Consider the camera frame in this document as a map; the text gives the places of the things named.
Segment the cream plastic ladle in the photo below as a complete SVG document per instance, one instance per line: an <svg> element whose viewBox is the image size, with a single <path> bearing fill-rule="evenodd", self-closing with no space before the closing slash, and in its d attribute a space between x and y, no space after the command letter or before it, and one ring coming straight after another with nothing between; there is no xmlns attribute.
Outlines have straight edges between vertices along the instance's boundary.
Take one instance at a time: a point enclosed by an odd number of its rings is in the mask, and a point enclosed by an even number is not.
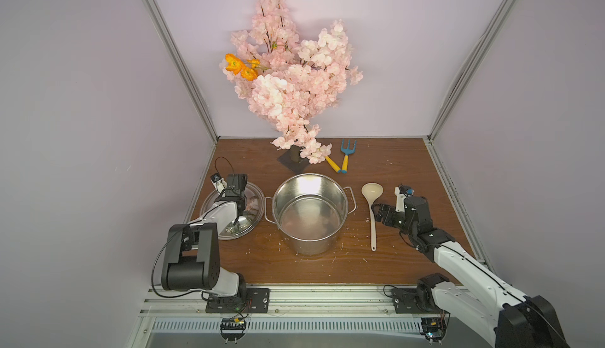
<svg viewBox="0 0 605 348"><path fill-rule="evenodd" d="M370 249L377 251L377 229L376 220L373 213L373 204L383 195L384 188L379 183L367 183L362 187L362 195L367 201L370 214Z"/></svg>

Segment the steel pot lid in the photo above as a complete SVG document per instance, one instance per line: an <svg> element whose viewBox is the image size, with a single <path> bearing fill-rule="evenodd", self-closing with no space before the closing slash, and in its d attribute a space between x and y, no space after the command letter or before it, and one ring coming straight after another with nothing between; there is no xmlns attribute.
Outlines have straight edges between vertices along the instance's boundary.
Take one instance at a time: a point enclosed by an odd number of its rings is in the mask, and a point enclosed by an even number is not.
<svg viewBox="0 0 605 348"><path fill-rule="evenodd" d="M246 209L240 213L238 219L227 225L218 234L219 240L234 240L239 239L250 233L260 222L265 211L264 193L255 184L248 182L245 190L247 198ZM219 193L214 189L205 199L199 217L212 209L215 200L219 197Z"/></svg>

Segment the stainless steel pot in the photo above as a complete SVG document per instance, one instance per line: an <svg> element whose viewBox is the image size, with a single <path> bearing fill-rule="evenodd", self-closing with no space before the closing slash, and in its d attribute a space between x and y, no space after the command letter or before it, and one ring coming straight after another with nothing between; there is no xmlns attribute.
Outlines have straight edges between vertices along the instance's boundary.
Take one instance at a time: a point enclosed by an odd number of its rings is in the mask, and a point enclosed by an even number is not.
<svg viewBox="0 0 605 348"><path fill-rule="evenodd" d="M285 180L263 203L265 220L277 226L292 250L308 256L330 250L357 209L352 187L318 173Z"/></svg>

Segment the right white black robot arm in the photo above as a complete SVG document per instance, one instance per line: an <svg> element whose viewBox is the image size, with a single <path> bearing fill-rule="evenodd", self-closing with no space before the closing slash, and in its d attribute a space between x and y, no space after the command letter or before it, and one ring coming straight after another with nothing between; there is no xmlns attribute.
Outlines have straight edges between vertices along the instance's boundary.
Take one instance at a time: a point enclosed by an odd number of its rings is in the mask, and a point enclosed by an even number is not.
<svg viewBox="0 0 605 348"><path fill-rule="evenodd" d="M452 274L466 289L441 274L426 276L417 287L420 307L444 310L493 347L566 347L554 306L541 296L529 297L490 272L433 225L424 197L403 199L403 208L371 207L376 222L395 228L431 262Z"/></svg>

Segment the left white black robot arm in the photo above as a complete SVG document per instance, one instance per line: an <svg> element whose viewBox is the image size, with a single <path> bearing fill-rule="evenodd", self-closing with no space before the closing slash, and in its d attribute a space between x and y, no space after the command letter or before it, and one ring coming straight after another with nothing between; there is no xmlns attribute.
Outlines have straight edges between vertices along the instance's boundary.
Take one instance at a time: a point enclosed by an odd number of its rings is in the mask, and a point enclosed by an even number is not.
<svg viewBox="0 0 605 348"><path fill-rule="evenodd" d="M204 291L217 299L241 301L247 294L245 280L222 268L219 234L238 223L246 209L247 175L231 174L226 180L214 175L213 180L218 195L212 207L198 219L169 229L158 253L163 259L161 287L181 297Z"/></svg>

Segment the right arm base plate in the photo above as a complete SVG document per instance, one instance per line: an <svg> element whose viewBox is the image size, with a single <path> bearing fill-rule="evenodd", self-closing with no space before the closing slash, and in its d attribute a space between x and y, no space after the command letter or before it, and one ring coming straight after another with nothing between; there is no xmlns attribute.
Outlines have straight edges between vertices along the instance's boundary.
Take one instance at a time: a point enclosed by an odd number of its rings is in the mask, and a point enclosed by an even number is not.
<svg viewBox="0 0 605 348"><path fill-rule="evenodd" d="M384 288L385 295L392 299L396 313L436 313L425 291L419 288Z"/></svg>

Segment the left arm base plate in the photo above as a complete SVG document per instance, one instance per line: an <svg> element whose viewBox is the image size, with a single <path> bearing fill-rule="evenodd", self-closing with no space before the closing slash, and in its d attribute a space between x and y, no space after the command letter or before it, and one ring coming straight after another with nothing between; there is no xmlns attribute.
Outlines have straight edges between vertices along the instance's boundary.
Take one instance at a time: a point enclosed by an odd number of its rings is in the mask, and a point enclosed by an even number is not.
<svg viewBox="0 0 605 348"><path fill-rule="evenodd" d="M270 289L246 287L233 296L211 295L206 302L206 313L259 313L269 312Z"/></svg>

